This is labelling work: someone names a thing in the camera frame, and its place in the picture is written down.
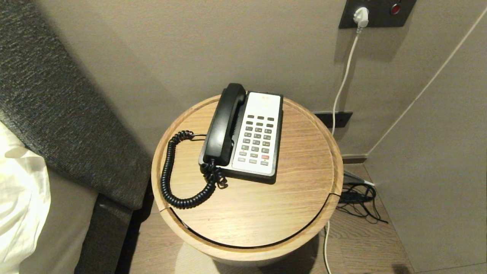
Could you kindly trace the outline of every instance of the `coiled phone cord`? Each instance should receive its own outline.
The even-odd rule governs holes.
[[[180,199],[171,192],[169,181],[171,180],[172,167],[174,165],[174,158],[176,154],[176,145],[184,140],[191,140],[195,136],[204,136],[203,134],[194,134],[192,131],[184,130],[176,133],[168,142],[168,150],[166,152],[166,162],[162,169],[161,175],[161,191],[162,196],[166,201],[179,209],[189,209],[200,205],[208,200],[215,192],[216,184],[226,187],[226,178],[221,169],[216,166],[212,159],[210,163],[200,165],[200,171],[206,181],[206,186],[195,196],[186,199]]]

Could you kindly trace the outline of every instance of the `white pillow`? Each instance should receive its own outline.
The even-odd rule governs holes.
[[[50,203],[44,159],[0,123],[0,273],[19,273],[36,249]]]

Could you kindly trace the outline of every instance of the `wall outlet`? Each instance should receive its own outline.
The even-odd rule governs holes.
[[[416,0],[347,0],[338,28],[356,28],[354,13],[358,8],[369,10],[367,27],[402,27]]]
[[[352,117],[353,112],[336,112],[335,113],[335,128],[345,127]],[[327,128],[332,128],[333,126],[333,116],[331,113],[315,113],[316,117],[320,119]]]

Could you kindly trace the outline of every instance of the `round side table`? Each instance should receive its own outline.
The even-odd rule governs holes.
[[[220,96],[180,115],[162,136],[152,162],[152,189],[162,218],[186,243],[231,265],[275,262],[313,238],[331,217],[343,183],[343,162],[323,123],[301,105],[284,99],[277,178],[264,184],[227,177],[203,204],[186,210],[162,197],[160,178],[167,143],[181,130],[207,132]],[[198,157],[204,137],[176,148],[171,190],[191,197],[205,185]]]

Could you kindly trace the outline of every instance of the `telephone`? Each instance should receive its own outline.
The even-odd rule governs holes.
[[[202,136],[180,131],[168,143],[161,175],[164,199],[176,208],[195,207],[213,194],[216,185],[227,186],[225,176],[274,183],[281,141],[282,101],[282,95],[246,92],[241,84],[229,84],[222,92],[198,160],[206,186],[187,199],[177,198],[170,190],[176,145]]]

